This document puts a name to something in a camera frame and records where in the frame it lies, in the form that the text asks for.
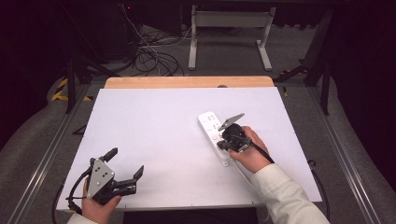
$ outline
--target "metal rail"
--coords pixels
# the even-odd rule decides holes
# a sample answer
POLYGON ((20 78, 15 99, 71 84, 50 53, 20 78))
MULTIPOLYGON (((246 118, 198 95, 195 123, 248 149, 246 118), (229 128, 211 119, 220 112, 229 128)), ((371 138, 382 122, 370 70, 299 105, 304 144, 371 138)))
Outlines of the metal rail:
POLYGON ((309 95, 311 96, 312 100, 314 101, 318 109, 321 119, 323 120, 327 128, 327 131, 331 138, 332 148, 334 149, 334 153, 338 161, 340 162, 341 168, 343 169, 346 175, 346 179, 349 183, 349 186, 352 189, 353 194, 355 195, 355 198, 359 204, 359 207, 361 208, 361 212, 363 213, 366 222, 374 223, 374 224, 381 223, 369 199, 369 196, 367 195, 366 190, 364 189, 364 186, 361 182, 361 177, 355 165, 353 164, 352 159, 350 159, 343 144, 339 141, 337 132, 334 130, 332 126, 332 122, 330 121, 329 117, 325 116, 325 114, 322 111, 317 91, 315 90, 314 87, 307 87, 307 89, 309 95))
POLYGON ((61 125, 59 126, 56 134, 52 138, 52 141, 49 144, 49 147, 47 148, 47 151, 44 154, 43 159, 38 164, 36 170, 33 172, 33 176, 26 190, 22 194, 16 208, 14 209, 14 212, 9 218, 7 224, 22 223, 27 211, 29 210, 30 205, 35 199, 35 196, 37 195, 41 187, 41 184, 43 183, 47 175, 47 172, 50 169, 50 166, 52 165, 53 160, 56 157, 56 154, 58 153, 60 144, 64 140, 64 133, 67 130, 70 121, 74 117, 80 102, 87 93, 88 88, 89 85, 83 85, 78 90, 78 97, 77 97, 78 99, 76 105, 73 107, 73 109, 70 111, 69 114, 64 115, 64 119, 62 120, 61 125))

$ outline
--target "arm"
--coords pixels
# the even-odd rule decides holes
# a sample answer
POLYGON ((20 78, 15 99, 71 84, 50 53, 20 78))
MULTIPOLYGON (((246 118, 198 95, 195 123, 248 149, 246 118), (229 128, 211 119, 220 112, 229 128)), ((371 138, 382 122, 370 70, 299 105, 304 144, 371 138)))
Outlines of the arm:
MULTIPOLYGON (((243 127, 243 130, 256 145, 268 152, 255 132, 249 127, 243 127)), ((329 223, 320 210, 309 202, 303 188, 255 148, 248 148, 240 153, 232 150, 229 152, 233 159, 240 161, 254 174, 250 181, 259 192, 274 223, 329 223)))
POLYGON ((75 213, 75 214, 73 214, 73 216, 70 217, 67 224, 97 224, 97 223, 90 221, 89 219, 85 218, 84 216, 75 213))

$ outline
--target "metal frame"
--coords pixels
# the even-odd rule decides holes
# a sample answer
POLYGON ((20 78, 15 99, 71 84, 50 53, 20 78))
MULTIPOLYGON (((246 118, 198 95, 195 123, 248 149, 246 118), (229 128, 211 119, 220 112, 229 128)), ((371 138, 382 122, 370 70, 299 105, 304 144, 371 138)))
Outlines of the metal frame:
POLYGON ((30 205, 33 203, 35 196, 37 195, 41 185, 43 184, 47 172, 50 170, 52 162, 55 160, 55 157, 58 154, 62 141, 64 140, 64 133, 69 127, 71 120, 75 116, 76 111, 78 110, 78 106, 82 102, 82 99, 86 95, 89 87, 89 85, 82 85, 78 89, 76 106, 71 108, 71 110, 69 111, 70 113, 64 115, 64 119, 62 120, 60 127, 58 128, 55 136, 52 138, 52 141, 49 144, 49 147, 47 148, 43 159, 33 172, 33 176, 30 179, 28 186, 26 187, 23 195, 21 196, 7 224, 22 223, 24 217, 29 210, 30 205))
POLYGON ((257 47, 262 56, 262 63, 266 71, 272 71, 272 65, 265 50, 265 43, 270 33, 271 24, 275 16, 275 7, 269 12, 223 12, 223 11, 196 11, 192 6, 191 11, 191 45, 189 69, 194 70, 196 65, 197 45, 196 28, 203 26, 211 27, 264 27, 261 40, 257 40, 257 47))

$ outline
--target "power cord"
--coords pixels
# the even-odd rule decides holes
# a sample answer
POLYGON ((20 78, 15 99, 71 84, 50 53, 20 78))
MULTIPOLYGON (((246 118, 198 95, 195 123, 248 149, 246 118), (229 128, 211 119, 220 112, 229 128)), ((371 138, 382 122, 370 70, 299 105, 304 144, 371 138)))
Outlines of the power cord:
MULTIPOLYGON (((88 47, 91 49, 91 51, 94 54, 94 56, 96 58, 98 58, 100 61, 102 61, 103 63, 108 63, 108 61, 106 59, 102 58, 97 53, 96 49, 91 44, 91 41, 87 38, 87 36, 84 35, 84 33, 78 27, 77 23, 75 22, 75 20, 73 19, 72 15, 67 10, 67 8, 61 2, 59 2, 59 5, 61 6, 61 8, 64 11, 64 13, 67 15, 67 18, 73 23, 73 25, 76 28, 76 30, 78 31, 79 35, 84 39, 84 41, 86 42, 88 47)), ((123 66, 121 66, 119 68, 114 68, 114 69, 109 69, 109 70, 111 72, 118 73, 118 72, 121 72, 121 71, 131 67, 131 65, 133 65, 133 64, 134 64, 134 60, 130 60, 128 63, 126 63, 125 65, 123 65, 123 66)), ((93 70, 89 69, 89 71, 90 71, 91 74, 96 75, 96 76, 99 76, 101 74, 100 72, 96 71, 95 69, 93 69, 93 70)))
POLYGON ((62 189, 64 189, 64 181, 65 181, 65 180, 66 180, 66 179, 64 179, 64 180, 62 181, 61 186, 58 188, 58 191, 56 192, 55 197, 54 197, 53 202, 52 202, 52 209, 51 209, 50 216, 51 216, 51 218, 52 218, 52 223, 53 223, 53 224, 56 224, 56 223, 57 223, 57 222, 56 222, 56 217, 55 217, 56 204, 57 204, 58 201, 59 201, 59 197, 61 196, 62 189))
POLYGON ((253 145, 265 157, 265 159, 267 159, 271 163, 275 163, 274 160, 270 157, 270 155, 266 151, 264 151, 261 147, 257 146, 253 142, 251 143, 251 145, 253 145))
POLYGON ((312 175, 314 176, 314 178, 317 180, 317 182, 319 183, 319 187, 320 190, 322 191, 323 194, 323 198, 324 198, 324 202, 326 203, 326 218, 329 220, 330 222, 330 206, 329 206, 329 200, 327 199, 327 194, 326 191, 324 190, 323 184, 321 183, 317 173, 315 172, 315 166, 317 165, 317 163, 314 160, 309 160, 308 161, 308 165, 309 168, 311 169, 312 175))
MULTIPOLYGON (((162 77, 170 77, 172 76, 178 68, 181 69, 181 72, 184 76, 184 71, 177 59, 169 54, 157 52, 150 44, 150 40, 146 40, 139 31, 136 29, 134 24, 129 20, 124 5, 119 4, 121 11, 123 12, 123 16, 125 20, 127 20, 129 26, 134 29, 136 34, 140 37, 140 39, 144 42, 145 46, 140 46, 137 49, 136 61, 134 63, 134 68, 139 71, 137 74, 133 74, 132 77, 145 75, 148 76, 149 72, 158 69, 158 75, 162 77)), ((161 37, 154 36, 154 40, 158 41, 161 37)))
POLYGON ((153 48, 158 48, 158 47, 168 47, 168 46, 175 46, 180 44, 181 42, 183 42, 185 39, 190 39, 190 37, 187 37, 187 35, 190 33, 191 27, 187 30, 186 34, 184 34, 183 37, 174 37, 171 35, 163 35, 160 38, 157 38, 158 35, 156 35, 155 37, 150 36, 149 34, 152 32, 148 32, 145 33, 143 36, 148 36, 149 38, 149 43, 153 48), (164 43, 164 44, 157 44, 160 42, 165 42, 167 40, 173 40, 171 42, 168 43, 164 43))
POLYGON ((79 182, 81 182, 81 180, 85 177, 85 176, 87 176, 87 175, 90 175, 92 173, 92 167, 90 166, 84 173, 82 173, 82 175, 78 178, 78 180, 76 181, 76 183, 75 183, 75 185, 73 186, 73 188, 70 190, 70 194, 69 194, 69 197, 68 198, 66 198, 66 200, 68 201, 68 203, 69 203, 69 208, 72 210, 72 211, 75 211, 76 213, 78 213, 78 214, 82 214, 82 210, 81 210, 81 208, 78 206, 78 205, 76 205, 74 202, 73 202, 73 199, 82 199, 82 198, 75 198, 73 195, 74 195, 74 192, 76 191, 76 188, 78 187, 78 184, 79 184, 79 182))

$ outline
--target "black curtain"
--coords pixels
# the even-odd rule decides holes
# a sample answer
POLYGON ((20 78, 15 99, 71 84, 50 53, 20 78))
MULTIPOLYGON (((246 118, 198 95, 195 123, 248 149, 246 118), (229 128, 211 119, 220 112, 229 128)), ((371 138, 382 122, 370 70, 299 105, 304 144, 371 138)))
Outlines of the black curtain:
POLYGON ((66 62, 45 1, 7 1, 0 7, 0 149, 34 113, 66 62))
POLYGON ((356 1, 333 14, 324 53, 346 115, 376 167, 396 189, 396 5, 356 1))

